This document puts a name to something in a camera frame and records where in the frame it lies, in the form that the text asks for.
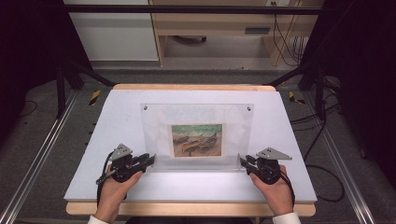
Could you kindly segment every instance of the painting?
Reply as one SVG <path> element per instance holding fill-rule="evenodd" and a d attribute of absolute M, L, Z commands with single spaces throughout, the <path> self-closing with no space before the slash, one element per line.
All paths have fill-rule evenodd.
<path fill-rule="evenodd" d="M 171 125 L 175 158 L 220 157 L 223 124 Z"/>

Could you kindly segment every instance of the wooden table edge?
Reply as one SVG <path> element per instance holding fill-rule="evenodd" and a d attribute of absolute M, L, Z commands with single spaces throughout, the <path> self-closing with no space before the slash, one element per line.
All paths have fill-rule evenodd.
<path fill-rule="evenodd" d="M 186 91 L 276 91 L 273 86 L 190 85 L 190 84 L 117 84 L 113 90 L 186 90 Z"/>
<path fill-rule="evenodd" d="M 297 203 L 294 211 L 299 217 L 312 217 L 316 213 L 313 203 Z M 70 201 L 66 206 L 69 215 L 92 215 L 96 202 Z M 122 203 L 120 215 L 141 217 L 272 217 L 266 203 Z"/>

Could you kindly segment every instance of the cable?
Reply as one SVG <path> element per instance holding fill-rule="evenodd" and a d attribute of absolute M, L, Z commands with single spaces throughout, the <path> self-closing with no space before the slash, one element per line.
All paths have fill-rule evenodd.
<path fill-rule="evenodd" d="M 325 111 L 328 112 L 328 114 L 331 114 L 333 112 L 331 110 L 336 108 L 336 107 L 338 107 L 338 106 L 340 106 L 340 104 L 338 104 L 338 103 L 335 104 L 335 105 L 331 105 L 328 108 L 326 108 Z M 290 124 L 293 125 L 293 124 L 306 123 L 306 122 L 308 122 L 308 121 L 310 121 L 312 119 L 315 119 L 316 115 L 317 114 L 313 114 L 313 115 L 309 115 L 307 117 L 303 117 L 303 118 L 300 118 L 300 119 L 293 119 L 293 120 L 290 121 Z"/>
<path fill-rule="evenodd" d="M 293 16 L 291 17 L 291 22 L 290 22 L 290 24 L 289 24 L 289 28 L 288 28 L 287 33 L 288 33 L 288 32 L 290 31 L 290 29 L 291 29 L 291 25 L 292 25 L 292 22 L 293 22 L 295 16 L 296 16 L 296 15 L 293 15 Z M 274 21 L 274 34 L 273 34 L 274 44 L 275 44 L 277 50 L 279 51 L 280 56 L 282 57 L 282 60 L 283 60 L 283 62 L 284 62 L 285 64 L 287 64 L 287 65 L 289 65 L 289 66 L 298 66 L 300 63 L 298 62 L 298 60 L 296 60 L 296 58 L 294 57 L 294 55 L 290 52 L 289 44 L 287 43 L 286 38 L 283 37 L 282 32 L 281 32 L 280 29 L 279 29 L 279 26 L 278 26 L 278 24 L 277 24 L 276 14 L 274 14 L 274 17 L 275 17 L 275 21 Z M 283 43 L 285 44 L 286 49 L 288 50 L 290 57 L 291 57 L 295 62 L 297 62 L 297 64 L 289 64 L 289 63 L 286 62 L 285 58 L 283 57 L 283 53 L 282 53 L 282 51 L 280 50 L 280 48 L 279 48 L 279 46 L 277 45 L 276 40 L 275 40 L 275 30 L 276 30 L 276 28 L 277 28 L 277 30 L 278 30 L 280 36 L 282 37 Z"/>
<path fill-rule="evenodd" d="M 35 105 L 35 108 L 33 108 L 33 110 L 32 111 L 30 111 L 29 113 L 27 113 L 27 114 L 24 114 L 24 115 L 20 115 L 19 116 L 19 118 L 23 118 L 23 117 L 26 117 L 26 116 L 28 116 L 28 115 L 30 115 L 30 114 L 32 114 L 36 109 L 37 109 L 37 103 L 35 102 L 35 101 L 25 101 L 25 103 L 33 103 L 34 105 Z"/>
<path fill-rule="evenodd" d="M 106 158 L 106 161 L 105 161 L 105 165 L 103 166 L 103 171 L 102 171 L 102 175 L 101 176 L 105 176 L 106 175 L 107 163 L 108 163 L 108 160 L 110 159 L 112 154 L 113 154 L 113 152 L 110 152 L 108 154 L 108 156 Z M 98 189 L 96 191 L 96 205 L 97 206 L 99 205 L 99 202 L 100 202 L 100 196 L 102 194 L 102 188 L 103 188 L 104 184 L 105 184 L 105 181 L 98 184 Z"/>
<path fill-rule="evenodd" d="M 275 21 L 274 21 L 274 34 L 273 34 L 273 39 L 274 39 L 275 47 L 276 47 L 277 50 L 279 51 L 280 56 L 282 57 L 283 62 L 284 62 L 285 64 L 287 64 L 287 65 L 289 65 L 289 66 L 297 66 L 298 64 L 290 64 L 290 63 L 287 63 L 286 60 L 285 60 L 285 58 L 283 57 L 282 51 L 281 51 L 280 48 L 277 46 L 277 43 L 276 43 L 276 40 L 275 40 L 275 30 L 276 30 L 276 27 L 277 27 L 278 29 L 279 29 L 279 27 L 277 26 L 276 14 L 275 14 L 274 16 L 275 16 Z M 285 43 L 285 45 L 286 45 L 286 48 L 288 49 L 288 52 L 289 52 L 291 58 L 295 61 L 295 59 L 292 57 L 292 55 L 291 55 L 291 53 L 290 53 L 288 44 L 286 43 L 286 40 L 283 38 L 283 35 L 282 35 L 282 33 L 280 32 L 280 30 L 278 30 L 278 31 L 279 31 L 280 35 L 282 36 L 282 39 L 283 39 L 283 41 L 284 41 L 284 43 Z"/>
<path fill-rule="evenodd" d="M 317 165 L 306 165 L 305 167 L 307 167 L 307 168 L 317 168 L 317 169 L 319 169 L 319 170 L 322 170 L 322 171 L 328 173 L 329 175 L 332 175 L 332 176 L 338 181 L 338 183 L 339 183 L 340 186 L 341 186 L 341 195 L 340 195 L 340 197 L 338 197 L 338 198 L 336 198 L 336 199 L 328 199 L 328 198 L 325 198 L 325 197 L 320 196 L 320 194 L 318 193 L 318 195 L 317 195 L 318 198 L 320 198 L 321 200 L 324 200 L 324 201 L 326 201 L 326 202 L 329 202 L 329 203 L 338 203 L 338 202 L 340 202 L 341 200 L 343 200 L 343 198 L 345 197 L 345 194 L 346 194 L 346 190 L 345 190 L 345 188 L 344 188 L 343 182 L 341 181 L 341 179 L 340 179 L 337 175 L 333 174 L 330 170 L 328 170 L 328 169 L 326 169 L 326 168 L 323 168 L 323 167 L 321 167 L 321 166 L 317 166 Z"/>
<path fill-rule="evenodd" d="M 299 48 L 297 49 L 297 40 L 300 38 L 300 43 L 299 43 Z M 293 52 L 293 57 L 297 60 L 297 64 L 300 65 L 301 60 L 303 58 L 303 48 L 304 48 L 304 38 L 302 36 L 295 36 L 293 40 L 293 47 L 292 47 L 292 52 Z"/>
<path fill-rule="evenodd" d="M 293 129 L 293 131 L 294 131 L 294 132 L 308 131 L 308 130 L 312 130 L 312 129 L 314 129 L 314 128 L 316 128 L 316 127 L 322 125 L 322 124 L 323 124 L 323 123 L 320 123 L 320 124 L 317 124 L 317 125 L 315 125 L 315 126 L 312 126 L 312 127 L 310 127 L 310 128 L 305 128 L 305 129 Z"/>
<path fill-rule="evenodd" d="M 294 204 L 296 201 L 296 196 L 294 195 L 294 190 L 293 190 L 293 187 L 291 186 L 291 181 L 290 181 L 289 177 L 282 171 L 280 171 L 280 178 L 282 178 L 283 181 L 285 181 L 285 183 L 289 186 L 290 194 L 291 194 L 291 205 L 294 207 Z"/>
<path fill-rule="evenodd" d="M 331 96 L 333 96 L 333 94 L 326 96 L 325 100 L 328 99 L 328 98 L 331 97 Z M 333 108 L 336 108 L 336 107 L 338 107 L 338 106 L 339 106 L 339 104 L 331 105 L 331 106 L 329 106 L 328 108 L 326 108 L 325 111 L 326 111 L 326 112 L 331 111 Z M 298 120 L 304 120 L 304 119 L 306 119 L 306 118 L 312 119 L 313 116 L 315 116 L 315 115 L 311 115 L 311 116 L 308 116 L 308 117 L 305 117 L 305 118 L 302 118 L 302 119 L 298 119 Z M 308 158 L 309 153 L 312 151 L 312 149 L 313 149 L 315 143 L 318 141 L 318 138 L 320 137 L 320 134 L 323 132 L 324 127 L 325 127 L 325 125 L 326 125 L 326 121 L 327 121 L 327 120 L 324 120 L 324 121 L 321 123 L 321 128 L 320 128 L 320 130 L 319 130 L 317 136 L 315 137 L 315 139 L 314 139 L 314 141 L 312 142 L 311 146 L 309 147 L 308 151 L 307 151 L 307 152 L 305 153 L 305 155 L 304 155 L 304 162 L 306 162 L 306 159 Z M 340 186 L 341 186 L 341 195 L 340 195 L 340 197 L 338 197 L 338 198 L 336 198 L 336 199 L 329 199 L 329 198 L 322 197 L 322 196 L 318 193 L 318 195 L 317 195 L 318 198 L 320 198 L 320 199 L 323 200 L 323 201 L 329 202 L 329 203 L 338 203 L 338 202 L 340 202 L 341 200 L 344 199 L 344 197 L 345 197 L 345 188 L 344 188 L 344 184 L 342 183 L 341 179 L 340 179 L 337 175 L 335 175 L 334 173 L 332 173 L 330 170 L 328 170 L 328 169 L 326 169 L 326 168 L 324 168 L 324 167 L 318 166 L 318 165 L 309 165 L 309 164 L 306 164 L 305 167 L 307 167 L 307 168 L 317 168 L 317 169 L 319 169 L 319 170 L 322 170 L 322 171 L 324 171 L 324 172 L 326 172 L 326 173 L 332 175 L 332 176 L 338 181 L 338 183 L 339 183 Z"/>
<path fill-rule="evenodd" d="M 314 141 L 312 142 L 311 146 L 309 147 L 308 151 L 305 153 L 304 155 L 304 161 L 306 161 L 306 158 L 308 158 L 309 153 L 311 153 L 312 148 L 314 148 L 315 143 L 318 141 L 320 134 L 323 132 L 324 130 L 324 126 L 326 125 L 326 120 L 323 121 L 323 125 L 321 126 L 319 133 L 317 134 L 317 136 L 315 137 Z"/>

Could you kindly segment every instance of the human hand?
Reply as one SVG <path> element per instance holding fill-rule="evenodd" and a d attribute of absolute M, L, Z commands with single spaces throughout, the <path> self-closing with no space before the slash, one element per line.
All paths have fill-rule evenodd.
<path fill-rule="evenodd" d="M 286 173 L 286 167 L 284 165 L 280 165 L 280 170 Z M 279 178 L 273 185 L 263 183 L 253 173 L 250 173 L 250 178 L 254 186 L 262 192 L 276 217 L 293 212 L 291 191 L 288 184 L 282 178 Z"/>
<path fill-rule="evenodd" d="M 126 193 L 137 183 L 142 174 L 143 172 L 139 171 L 123 183 L 119 183 L 109 177 L 103 185 L 98 209 L 94 216 L 106 223 L 113 223 L 119 214 L 120 204 Z"/>

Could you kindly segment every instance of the white cabinet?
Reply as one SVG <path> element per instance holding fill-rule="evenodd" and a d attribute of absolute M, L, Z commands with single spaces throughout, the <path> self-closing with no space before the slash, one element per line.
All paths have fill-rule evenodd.
<path fill-rule="evenodd" d="M 80 5 L 147 5 L 147 0 L 64 0 Z M 151 16 L 70 13 L 90 61 L 158 61 Z"/>

